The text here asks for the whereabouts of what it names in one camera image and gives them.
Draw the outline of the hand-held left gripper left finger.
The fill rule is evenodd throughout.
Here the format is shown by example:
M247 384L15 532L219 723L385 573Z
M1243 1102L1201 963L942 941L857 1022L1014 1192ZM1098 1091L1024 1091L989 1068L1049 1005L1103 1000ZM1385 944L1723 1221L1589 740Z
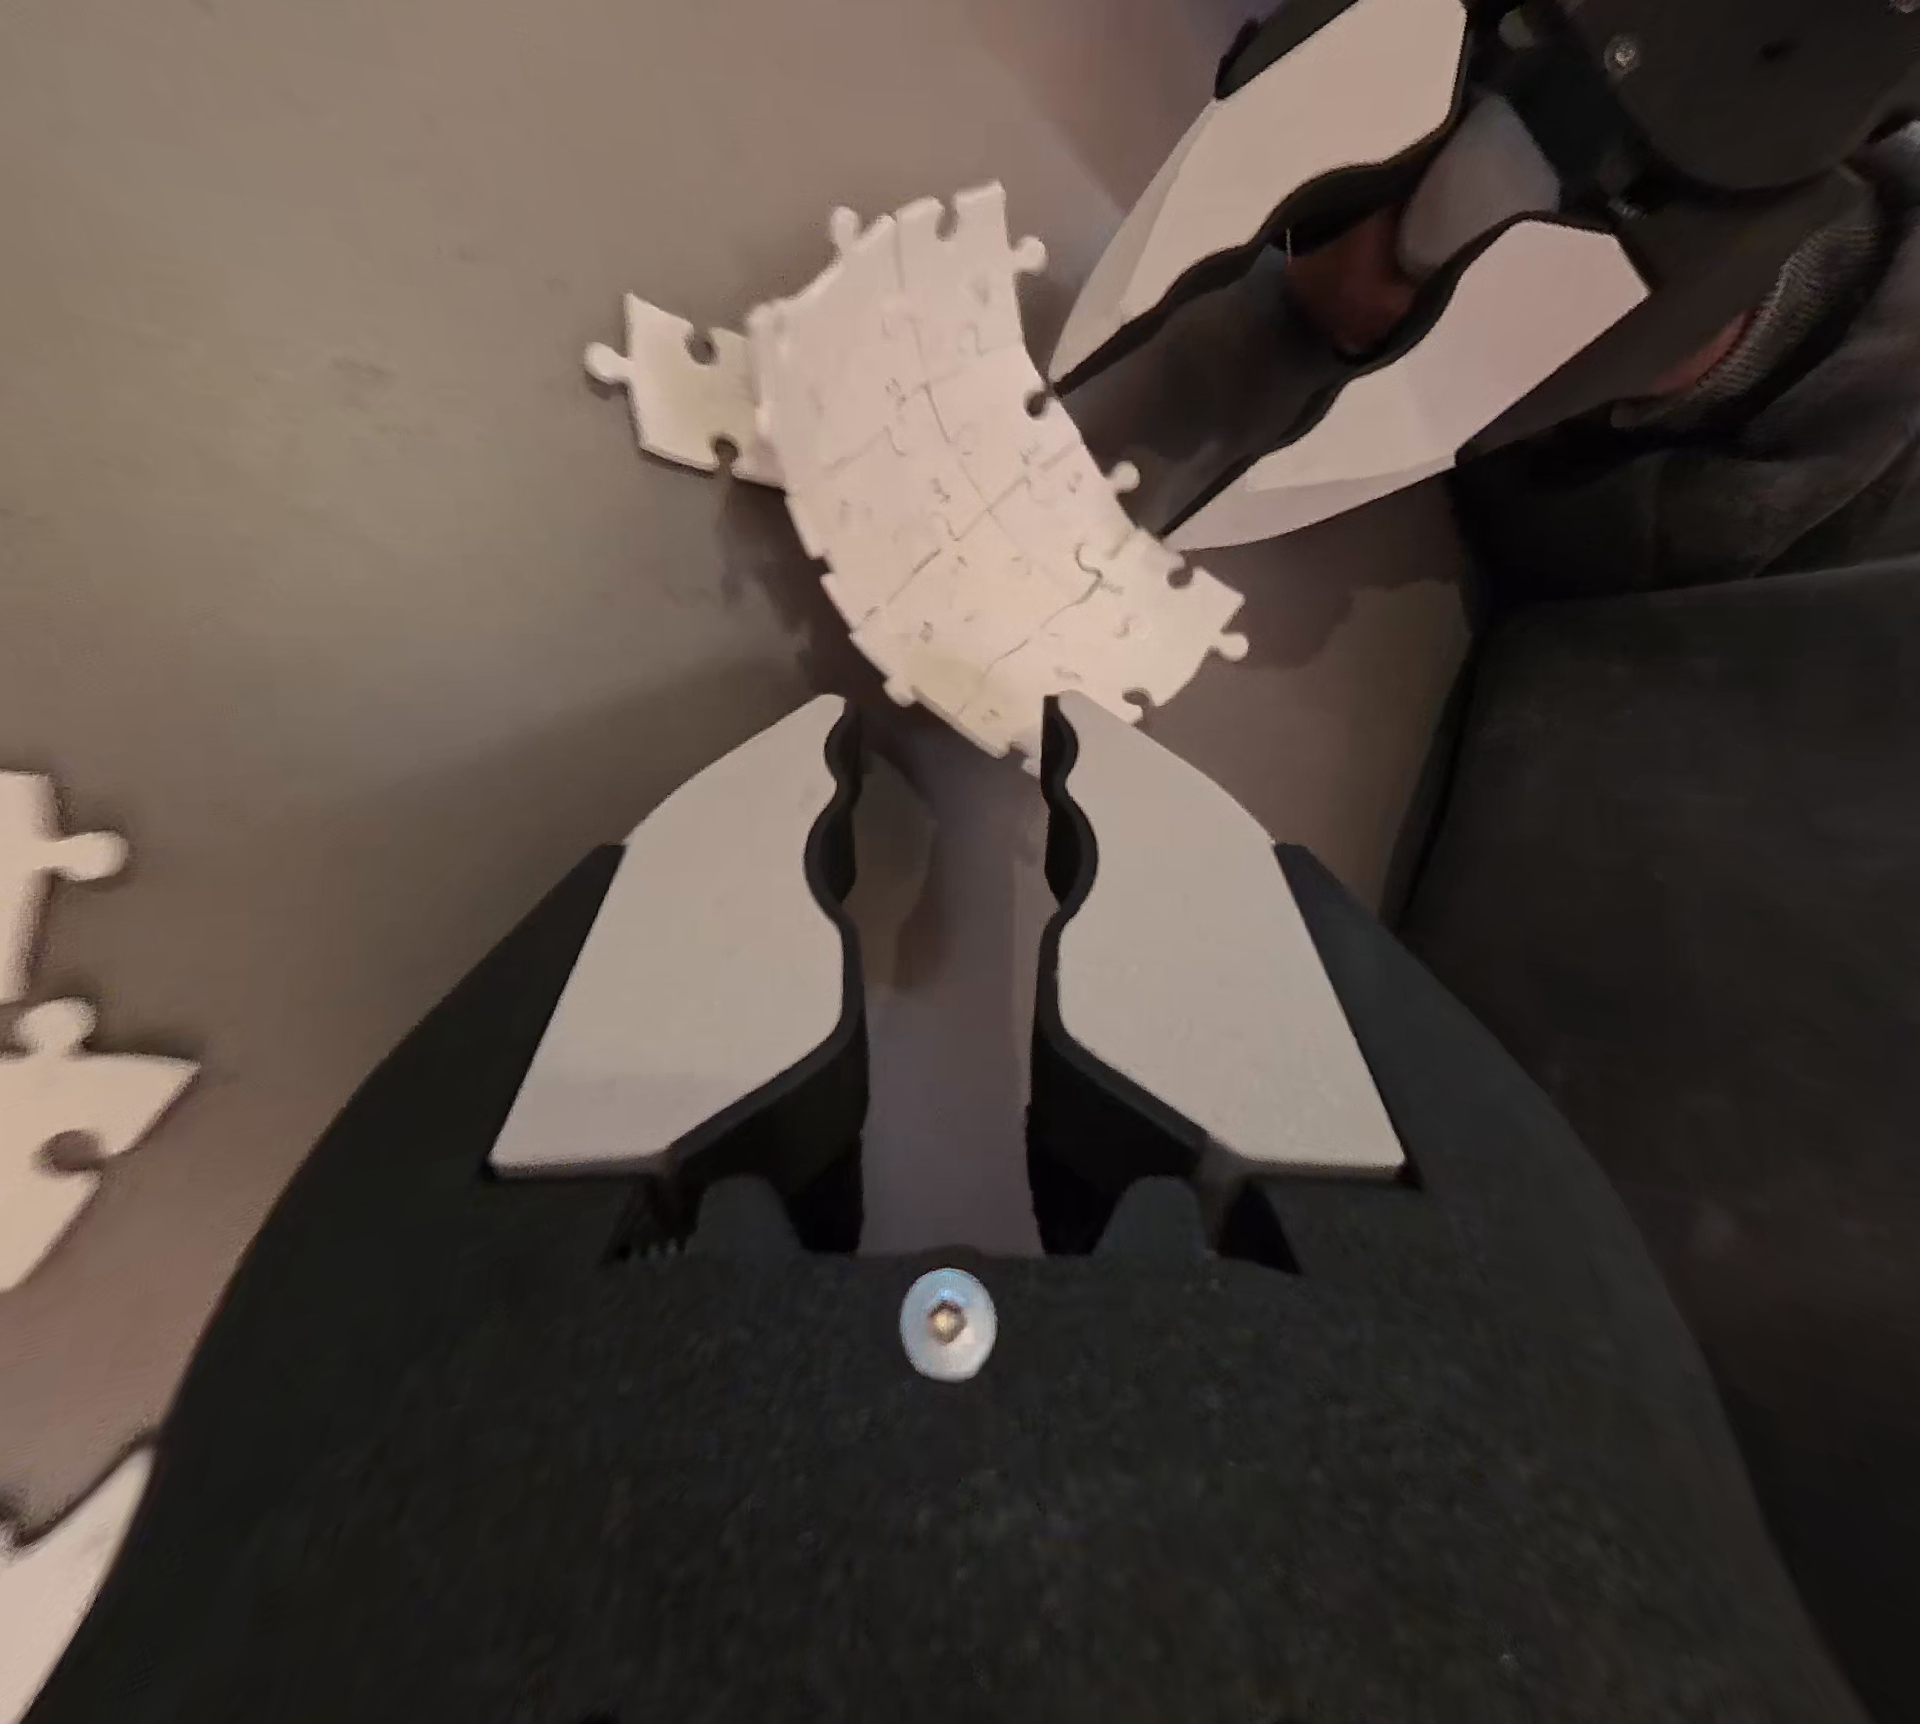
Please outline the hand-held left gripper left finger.
M860 786L860 712L821 695L626 833L492 1140L496 1179L635 1179L672 1225L756 1179L802 1249L860 1249Z

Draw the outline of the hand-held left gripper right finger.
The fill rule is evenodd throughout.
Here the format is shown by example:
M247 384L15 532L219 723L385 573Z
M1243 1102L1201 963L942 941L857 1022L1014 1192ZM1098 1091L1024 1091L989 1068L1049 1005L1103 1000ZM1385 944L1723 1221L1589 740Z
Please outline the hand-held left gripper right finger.
M1084 695L1043 705L1029 1199L1043 1252L1094 1252L1150 1180L1204 1246L1252 1242L1255 1190L1400 1183L1406 1143L1275 838Z

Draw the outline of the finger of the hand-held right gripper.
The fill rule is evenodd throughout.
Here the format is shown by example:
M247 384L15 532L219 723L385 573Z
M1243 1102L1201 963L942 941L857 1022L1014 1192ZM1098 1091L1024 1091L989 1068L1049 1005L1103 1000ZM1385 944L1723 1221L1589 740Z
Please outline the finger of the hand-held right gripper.
M1094 264L1047 367L1071 393L1154 344L1186 309L1222 293L1214 334L1246 341L1234 377L1336 393L1400 358L1438 320L1459 275L1502 227L1557 223L1558 180L1522 139L1470 173L1471 107L1551 43L1553 0L1291 0L1220 65L1201 118L1169 150ZM1427 309L1376 355L1345 362L1282 304L1292 250L1316 250L1385 204L1436 264Z
M1599 229L1522 218L1459 275L1427 334L1337 390L1313 428L1166 535L1180 553L1288 538L1452 468L1459 450L1646 302Z

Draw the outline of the curved assembled puzzle section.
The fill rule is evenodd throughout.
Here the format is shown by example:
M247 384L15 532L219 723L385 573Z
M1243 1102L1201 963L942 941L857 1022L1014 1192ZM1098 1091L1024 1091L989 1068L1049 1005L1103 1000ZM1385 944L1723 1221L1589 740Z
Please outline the curved assembled puzzle section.
M1133 524L1024 341L1047 269L993 180L865 220L747 313L759 440L797 542L884 695L1039 766L1043 702L1133 724L1239 664L1243 595Z

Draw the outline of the person's right forearm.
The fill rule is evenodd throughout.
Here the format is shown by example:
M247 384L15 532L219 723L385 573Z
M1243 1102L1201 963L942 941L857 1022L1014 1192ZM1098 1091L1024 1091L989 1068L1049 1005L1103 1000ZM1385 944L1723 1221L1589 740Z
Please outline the person's right forearm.
M1776 275L1686 393L1625 400L1452 472L1506 598L1620 595L1916 553L1916 128Z

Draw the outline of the pile of white puzzle pieces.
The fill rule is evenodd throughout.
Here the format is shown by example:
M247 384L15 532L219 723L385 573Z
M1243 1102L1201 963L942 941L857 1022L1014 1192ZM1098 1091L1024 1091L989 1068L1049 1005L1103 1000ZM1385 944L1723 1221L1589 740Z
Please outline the pile of white puzzle pieces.
M66 831L50 777L3 772L3 1290L26 1284L93 1204L101 1173L163 1123L199 1067L93 1049L83 1000L29 1001L54 884L125 871L120 833ZM66 1515L29 1536L3 1520L3 1718L26 1722L117 1561L153 1473L131 1446Z

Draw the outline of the person's right hand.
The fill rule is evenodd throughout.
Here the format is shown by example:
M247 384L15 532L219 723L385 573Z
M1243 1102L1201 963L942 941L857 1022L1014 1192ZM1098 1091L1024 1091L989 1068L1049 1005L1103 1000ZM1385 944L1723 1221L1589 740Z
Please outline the person's right hand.
M1407 204L1385 204L1316 250L1292 250L1284 292L1337 358L1364 362L1396 339L1436 264L1406 240Z

